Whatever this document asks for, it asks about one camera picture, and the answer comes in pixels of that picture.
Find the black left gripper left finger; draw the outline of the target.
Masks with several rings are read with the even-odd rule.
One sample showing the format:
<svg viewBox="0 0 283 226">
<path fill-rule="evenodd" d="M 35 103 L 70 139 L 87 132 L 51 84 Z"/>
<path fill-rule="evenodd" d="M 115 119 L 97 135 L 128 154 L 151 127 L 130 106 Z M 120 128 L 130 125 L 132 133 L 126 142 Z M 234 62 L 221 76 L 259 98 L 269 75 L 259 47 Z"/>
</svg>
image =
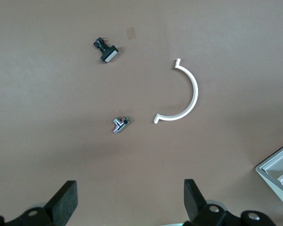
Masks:
<svg viewBox="0 0 283 226">
<path fill-rule="evenodd" d="M 77 205 L 77 182 L 69 180 L 43 207 L 31 208 L 9 222 L 0 216 L 0 226 L 66 226 Z"/>
</svg>

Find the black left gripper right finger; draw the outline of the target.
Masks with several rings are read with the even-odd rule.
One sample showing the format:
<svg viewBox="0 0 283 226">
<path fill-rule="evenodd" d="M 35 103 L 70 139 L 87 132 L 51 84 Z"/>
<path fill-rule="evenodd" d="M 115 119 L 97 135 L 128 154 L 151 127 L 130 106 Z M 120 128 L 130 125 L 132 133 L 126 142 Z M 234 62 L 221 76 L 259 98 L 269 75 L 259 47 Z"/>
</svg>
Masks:
<svg viewBox="0 0 283 226">
<path fill-rule="evenodd" d="M 218 204 L 207 203 L 193 179 L 184 180 L 183 199 L 189 217 L 183 226 L 276 226 L 262 212 L 246 210 L 237 217 Z"/>
</svg>

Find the black button white square cap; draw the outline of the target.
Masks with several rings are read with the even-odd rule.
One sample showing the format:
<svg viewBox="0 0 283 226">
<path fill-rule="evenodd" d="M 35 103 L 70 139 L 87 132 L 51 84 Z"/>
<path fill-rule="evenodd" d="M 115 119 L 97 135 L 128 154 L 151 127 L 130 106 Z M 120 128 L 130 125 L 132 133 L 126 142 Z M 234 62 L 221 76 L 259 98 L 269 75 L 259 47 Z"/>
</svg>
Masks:
<svg viewBox="0 0 283 226">
<path fill-rule="evenodd" d="M 105 63 L 109 63 L 119 52 L 114 45 L 109 47 L 101 37 L 96 39 L 94 46 L 101 51 L 100 59 Z"/>
</svg>

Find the white semicircular plastic arc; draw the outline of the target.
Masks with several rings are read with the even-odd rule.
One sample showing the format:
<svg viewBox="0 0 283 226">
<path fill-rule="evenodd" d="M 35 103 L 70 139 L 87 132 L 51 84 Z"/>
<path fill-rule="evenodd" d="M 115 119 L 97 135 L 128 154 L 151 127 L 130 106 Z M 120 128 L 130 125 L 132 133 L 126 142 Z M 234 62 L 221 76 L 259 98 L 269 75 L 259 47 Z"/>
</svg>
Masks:
<svg viewBox="0 0 283 226">
<path fill-rule="evenodd" d="M 175 60 L 174 68 L 183 72 L 184 74 L 186 74 L 187 77 L 190 79 L 191 84 L 192 84 L 192 88 L 193 88 L 193 95 L 192 95 L 191 102 L 189 103 L 189 105 L 186 107 L 185 110 L 183 110 L 181 113 L 178 113 L 178 114 L 175 114 L 175 115 L 162 115 L 162 114 L 157 113 L 156 116 L 154 117 L 154 120 L 153 120 L 154 124 L 157 124 L 159 121 L 176 121 L 176 120 L 179 120 L 179 119 L 187 116 L 193 110 L 193 108 L 195 107 L 195 105 L 198 101 L 198 97 L 199 97 L 198 83 L 197 83 L 194 75 L 190 72 L 190 70 L 181 66 L 180 63 L 181 63 L 181 59 L 177 58 Z"/>
</svg>

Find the clear tape patch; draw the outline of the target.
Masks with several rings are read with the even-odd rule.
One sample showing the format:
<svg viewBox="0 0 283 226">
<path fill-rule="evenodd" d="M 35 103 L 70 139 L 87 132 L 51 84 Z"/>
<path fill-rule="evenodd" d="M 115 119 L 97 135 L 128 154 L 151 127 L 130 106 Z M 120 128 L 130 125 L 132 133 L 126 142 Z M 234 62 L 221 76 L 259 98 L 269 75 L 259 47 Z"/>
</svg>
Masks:
<svg viewBox="0 0 283 226">
<path fill-rule="evenodd" d="M 130 27 L 126 29 L 126 35 L 128 40 L 135 39 L 137 37 L 134 27 Z"/>
</svg>

